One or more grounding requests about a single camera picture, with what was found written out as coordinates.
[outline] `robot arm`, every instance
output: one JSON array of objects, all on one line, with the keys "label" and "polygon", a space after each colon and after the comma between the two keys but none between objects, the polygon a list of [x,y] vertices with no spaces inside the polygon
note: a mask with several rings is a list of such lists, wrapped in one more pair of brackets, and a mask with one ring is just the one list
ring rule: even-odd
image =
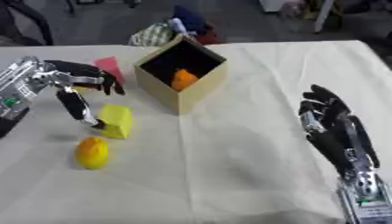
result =
[{"label": "robot arm", "polygon": [[316,85],[304,93],[299,115],[308,141],[340,175],[347,221],[392,223],[389,189],[375,172],[380,161],[360,119],[336,94]]},{"label": "robot arm", "polygon": [[59,90],[57,97],[74,119],[103,129],[104,123],[92,116],[87,102],[72,89],[73,85],[103,88],[107,95],[114,85],[118,94],[125,94],[116,77],[94,66],[40,61],[36,57],[24,57],[10,65],[0,73],[0,137],[13,129],[27,113],[34,98],[47,86]]}]

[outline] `clothing pile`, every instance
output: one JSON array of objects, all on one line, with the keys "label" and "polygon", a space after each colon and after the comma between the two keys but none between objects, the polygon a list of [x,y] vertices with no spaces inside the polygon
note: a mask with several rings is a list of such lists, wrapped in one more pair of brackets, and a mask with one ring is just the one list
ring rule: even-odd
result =
[{"label": "clothing pile", "polygon": [[220,41],[210,25],[202,16],[176,5],[173,16],[164,22],[156,23],[132,35],[130,46],[162,46],[172,41],[178,34],[201,43],[202,45],[219,44]]}]

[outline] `orange ball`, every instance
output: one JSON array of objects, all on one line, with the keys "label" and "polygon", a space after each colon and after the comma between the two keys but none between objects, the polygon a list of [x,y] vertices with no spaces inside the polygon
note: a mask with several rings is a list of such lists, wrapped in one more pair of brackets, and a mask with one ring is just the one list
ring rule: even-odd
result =
[{"label": "orange ball", "polygon": [[174,74],[174,80],[171,82],[171,87],[177,91],[181,91],[184,88],[191,86],[198,80],[196,75],[189,73],[185,69],[178,70]]}]

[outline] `table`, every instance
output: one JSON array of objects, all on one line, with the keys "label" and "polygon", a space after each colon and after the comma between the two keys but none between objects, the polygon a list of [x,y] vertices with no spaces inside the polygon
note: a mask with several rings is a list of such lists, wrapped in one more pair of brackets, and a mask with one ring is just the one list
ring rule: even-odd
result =
[{"label": "table", "polygon": [[392,183],[391,72],[358,41],[212,45],[228,58],[225,83],[177,117],[135,83],[132,64],[154,48],[119,45],[9,47],[0,67],[24,55],[91,63],[116,56],[130,105],[128,140],[109,140],[99,171],[74,164],[74,146],[94,133],[73,121],[47,89],[0,140],[0,223],[344,223],[336,172],[304,138],[300,95],[330,88],[364,122]]}]

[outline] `yellow cube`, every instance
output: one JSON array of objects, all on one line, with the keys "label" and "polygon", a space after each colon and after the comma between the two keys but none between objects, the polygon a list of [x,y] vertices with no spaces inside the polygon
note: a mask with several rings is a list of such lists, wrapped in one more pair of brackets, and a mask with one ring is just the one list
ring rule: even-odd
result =
[{"label": "yellow cube", "polygon": [[129,107],[105,104],[98,118],[106,124],[105,129],[101,132],[103,136],[120,139],[126,139],[128,137],[130,126],[133,123]]}]

